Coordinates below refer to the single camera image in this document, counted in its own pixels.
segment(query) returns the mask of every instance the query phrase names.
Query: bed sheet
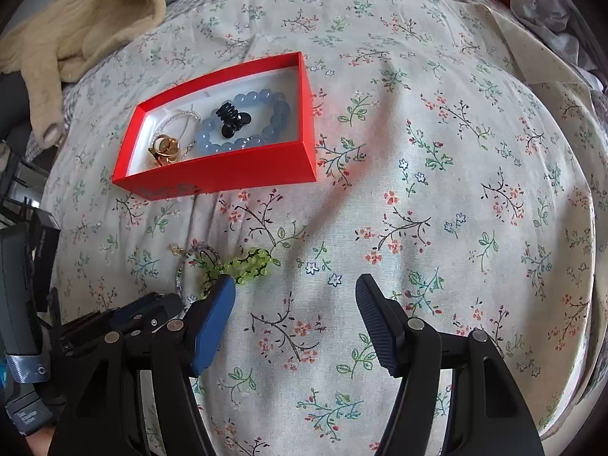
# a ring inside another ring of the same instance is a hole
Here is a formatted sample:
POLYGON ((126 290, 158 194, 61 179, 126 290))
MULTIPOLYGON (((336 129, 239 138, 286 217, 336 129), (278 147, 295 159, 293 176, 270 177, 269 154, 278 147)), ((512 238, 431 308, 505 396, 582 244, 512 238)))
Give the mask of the bed sheet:
MULTIPOLYGON (((557 430, 606 328, 608 157, 578 77, 485 5, 180 0, 169 13, 72 89, 42 202, 62 226, 63 318, 174 291, 172 244, 206 241, 225 261, 266 249, 272 269, 238 286, 214 364, 193 379, 218 453, 371 454, 398 388, 354 300, 371 272, 437 330, 487 331, 540 433, 557 430), (159 202, 111 184, 137 103, 297 50, 318 183, 159 202)), ((188 262, 186 306, 211 285, 210 266, 188 262)), ((449 393, 446 373, 428 454, 449 393)))

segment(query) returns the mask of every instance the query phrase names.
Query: clear beaded bracelet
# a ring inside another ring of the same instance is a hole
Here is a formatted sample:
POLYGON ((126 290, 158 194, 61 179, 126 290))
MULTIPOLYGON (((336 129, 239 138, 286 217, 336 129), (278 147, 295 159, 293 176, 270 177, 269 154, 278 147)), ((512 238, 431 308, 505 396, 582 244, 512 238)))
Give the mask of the clear beaded bracelet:
MULTIPOLYGON (((229 136, 226 134, 226 122, 220 117, 222 113, 225 114, 226 109, 231 111, 230 108, 224 108, 224 105, 226 104, 232 107, 230 102, 226 101, 222 105, 224 111, 221 111, 221 109, 213 110, 211 112, 211 116, 201 122, 201 129, 197 132, 195 137, 195 147, 197 152, 199 155, 210 155, 217 154, 219 152, 229 152, 237 149, 246 149, 248 147, 257 147, 264 145, 267 142, 276 142, 279 139, 281 131, 284 130, 290 122, 291 108, 285 99, 285 94, 282 92, 273 93, 270 89, 262 89, 260 92, 251 91, 247 95, 237 94, 234 98, 234 103, 238 108, 247 108, 248 106, 256 105, 256 103, 273 105, 274 111, 270 117, 269 124, 264 127, 261 135, 251 135, 246 138, 238 138, 234 142, 213 144, 210 140, 210 134, 215 128, 224 126, 222 132, 224 136, 229 136)), ((250 115, 247 113, 239 114, 234 107, 232 107, 231 114, 239 115, 238 120, 241 120, 241 117, 245 117, 245 115, 250 119, 250 115)), ((233 129, 230 133, 233 135, 235 130, 236 129, 233 129)))

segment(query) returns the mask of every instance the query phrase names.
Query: blue gripper pad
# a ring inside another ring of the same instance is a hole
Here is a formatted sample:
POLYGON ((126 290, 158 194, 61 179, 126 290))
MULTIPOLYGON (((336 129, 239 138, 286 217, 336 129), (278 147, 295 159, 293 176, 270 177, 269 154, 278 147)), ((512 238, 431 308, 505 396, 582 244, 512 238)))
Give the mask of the blue gripper pad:
POLYGON ((384 298, 370 274, 362 274, 357 280, 355 297, 380 365, 391 376, 400 377, 402 366, 397 357, 405 341, 405 332, 390 300, 384 298))
POLYGON ((190 306, 184 317, 188 325, 186 341, 194 343, 194 356, 190 364, 192 376, 198 377, 214 361, 215 352, 228 324, 234 307, 236 287, 232 277, 222 274, 205 300, 190 306))

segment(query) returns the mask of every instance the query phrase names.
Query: gold charm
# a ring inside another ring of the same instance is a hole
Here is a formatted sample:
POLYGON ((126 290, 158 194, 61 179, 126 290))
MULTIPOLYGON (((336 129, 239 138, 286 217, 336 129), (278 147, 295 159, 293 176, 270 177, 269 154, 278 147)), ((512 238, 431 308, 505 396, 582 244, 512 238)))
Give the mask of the gold charm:
POLYGON ((179 141, 161 133, 156 136, 148 150, 159 166, 170 165, 179 158, 179 141))

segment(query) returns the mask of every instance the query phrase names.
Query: bed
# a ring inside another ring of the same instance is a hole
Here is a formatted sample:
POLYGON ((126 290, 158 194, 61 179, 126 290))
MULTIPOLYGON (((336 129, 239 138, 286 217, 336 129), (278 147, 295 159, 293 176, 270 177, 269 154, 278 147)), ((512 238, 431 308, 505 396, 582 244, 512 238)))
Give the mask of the bed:
MULTIPOLYGON (((439 331, 484 329, 541 437, 583 394, 608 317, 608 143, 586 83, 499 2, 178 0, 66 90, 65 115, 42 201, 64 320, 174 292, 173 245, 272 256, 192 379, 218 454, 375 451, 398 382, 355 305, 364 272, 439 331), (137 103, 289 51, 314 93, 318 183, 159 202, 112 185, 137 103)), ((188 306, 211 276, 201 256, 186 267, 188 306)), ((429 455, 449 393, 446 372, 429 455)))

